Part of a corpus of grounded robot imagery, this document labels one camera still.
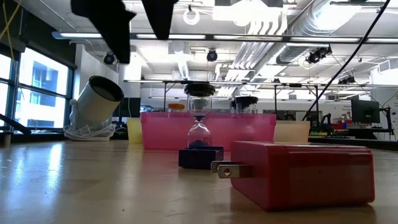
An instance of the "yellow cup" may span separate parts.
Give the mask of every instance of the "yellow cup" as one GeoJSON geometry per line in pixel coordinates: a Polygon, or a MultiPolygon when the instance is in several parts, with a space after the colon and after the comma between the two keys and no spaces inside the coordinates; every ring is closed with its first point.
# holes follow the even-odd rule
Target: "yellow cup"
{"type": "Polygon", "coordinates": [[[139,118],[128,118],[129,143],[142,143],[142,129],[139,118]]]}

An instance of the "ceiling light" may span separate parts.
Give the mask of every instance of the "ceiling light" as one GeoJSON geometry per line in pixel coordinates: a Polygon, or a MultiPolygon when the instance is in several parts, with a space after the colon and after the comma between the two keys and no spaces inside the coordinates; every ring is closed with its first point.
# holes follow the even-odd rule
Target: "ceiling light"
{"type": "Polygon", "coordinates": [[[349,43],[357,43],[359,42],[359,38],[355,37],[291,37],[290,41],[292,42],[349,42],[349,43]]]}
{"type": "Polygon", "coordinates": [[[125,82],[130,82],[130,83],[163,83],[163,81],[160,81],[160,80],[125,80],[125,82]]]}
{"type": "MultiPolygon", "coordinates": [[[[138,39],[156,39],[155,34],[137,34],[138,39]]],[[[190,35],[190,34],[170,34],[169,39],[189,39],[189,40],[204,40],[206,35],[190,35]]]]}
{"type": "Polygon", "coordinates": [[[282,37],[268,37],[261,35],[214,35],[215,40],[253,40],[253,41],[281,41],[282,37]]]}
{"type": "Polygon", "coordinates": [[[288,47],[329,47],[329,44],[287,43],[288,47]]]}
{"type": "Polygon", "coordinates": [[[206,39],[206,35],[190,35],[190,34],[170,34],[169,39],[206,39]]]}
{"type": "Polygon", "coordinates": [[[209,82],[209,84],[242,85],[243,82],[209,82]]]}
{"type": "Polygon", "coordinates": [[[289,8],[293,8],[293,7],[297,7],[297,3],[296,2],[284,3],[284,9],[289,9],[289,8]]]}
{"type": "Polygon", "coordinates": [[[398,38],[368,38],[366,43],[388,43],[396,44],[398,43],[398,38]]]}
{"type": "Polygon", "coordinates": [[[156,39],[155,34],[137,34],[138,39],[156,39]]]}
{"type": "Polygon", "coordinates": [[[62,32],[52,32],[52,35],[56,39],[101,39],[101,34],[95,33],[62,33],[62,32]]]}

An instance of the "desk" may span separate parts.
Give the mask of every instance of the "desk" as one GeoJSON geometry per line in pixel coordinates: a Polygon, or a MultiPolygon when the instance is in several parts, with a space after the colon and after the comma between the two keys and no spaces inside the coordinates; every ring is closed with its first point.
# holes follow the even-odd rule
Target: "desk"
{"type": "Polygon", "coordinates": [[[315,138],[310,136],[309,142],[325,144],[345,144],[350,146],[366,146],[371,149],[398,151],[397,141],[371,140],[371,139],[344,139],[344,138],[315,138]]]}
{"type": "Polygon", "coordinates": [[[388,129],[382,128],[353,128],[347,129],[348,135],[355,136],[357,139],[377,139],[373,133],[389,133],[388,129]]]}
{"type": "Polygon", "coordinates": [[[398,223],[395,152],[374,151],[370,206],[295,212],[264,212],[229,180],[180,169],[177,156],[144,152],[127,141],[0,149],[1,223],[398,223]]]}

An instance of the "orange object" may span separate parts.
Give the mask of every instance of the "orange object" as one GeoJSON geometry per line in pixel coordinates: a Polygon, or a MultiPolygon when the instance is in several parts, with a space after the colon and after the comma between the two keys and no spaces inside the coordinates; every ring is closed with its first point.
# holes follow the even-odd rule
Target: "orange object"
{"type": "Polygon", "coordinates": [[[169,103],[169,109],[171,110],[184,110],[185,109],[185,105],[181,104],[181,103],[169,103]]]}

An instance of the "black cable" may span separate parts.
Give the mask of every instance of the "black cable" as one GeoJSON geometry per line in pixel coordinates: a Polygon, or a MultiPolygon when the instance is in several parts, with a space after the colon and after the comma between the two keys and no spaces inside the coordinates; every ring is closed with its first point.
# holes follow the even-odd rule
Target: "black cable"
{"type": "Polygon", "coordinates": [[[355,57],[355,55],[358,53],[358,51],[360,50],[360,48],[362,47],[362,45],[365,43],[366,39],[368,38],[369,34],[372,32],[373,27],[376,25],[376,23],[378,22],[378,20],[380,19],[380,17],[383,15],[383,12],[386,10],[388,4],[390,3],[391,0],[386,0],[383,7],[381,7],[379,14],[376,16],[376,18],[374,19],[374,21],[372,22],[371,26],[369,27],[368,31],[366,31],[365,35],[362,37],[361,41],[359,42],[358,46],[356,47],[356,49],[354,50],[353,54],[348,58],[348,60],[346,61],[346,63],[337,71],[336,75],[334,75],[331,80],[328,82],[328,84],[326,84],[326,86],[324,87],[324,89],[322,90],[322,92],[319,94],[318,98],[313,102],[312,106],[310,107],[310,109],[305,113],[303,120],[305,121],[305,118],[307,118],[308,113],[312,110],[312,108],[318,103],[319,99],[321,98],[321,96],[325,93],[325,91],[328,89],[328,87],[330,86],[330,84],[337,78],[337,76],[345,69],[345,67],[347,67],[347,65],[351,62],[351,60],[355,57]]]}

